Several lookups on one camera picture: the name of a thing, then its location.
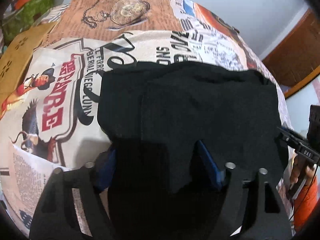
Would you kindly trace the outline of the orange right sleeve forearm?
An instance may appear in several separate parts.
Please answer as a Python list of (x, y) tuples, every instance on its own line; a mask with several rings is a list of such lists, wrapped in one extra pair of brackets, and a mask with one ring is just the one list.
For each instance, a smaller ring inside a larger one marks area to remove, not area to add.
[(293, 215), (293, 223), (296, 232), (306, 223), (316, 204), (317, 179), (310, 186), (304, 186), (294, 201), (295, 214)]

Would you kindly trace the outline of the person right hand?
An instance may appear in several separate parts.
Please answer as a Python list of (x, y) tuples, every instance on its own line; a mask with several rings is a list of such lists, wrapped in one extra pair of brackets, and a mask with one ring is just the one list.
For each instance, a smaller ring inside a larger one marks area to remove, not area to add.
[[(300, 155), (296, 155), (291, 171), (290, 184), (297, 183), (297, 181), (299, 180), (299, 176), (303, 170), (303, 165), (303, 157), (301, 157)], [(316, 164), (314, 164), (313, 166), (306, 166), (304, 172), (306, 176), (305, 186), (309, 186), (312, 183), (312, 178), (316, 173)]]

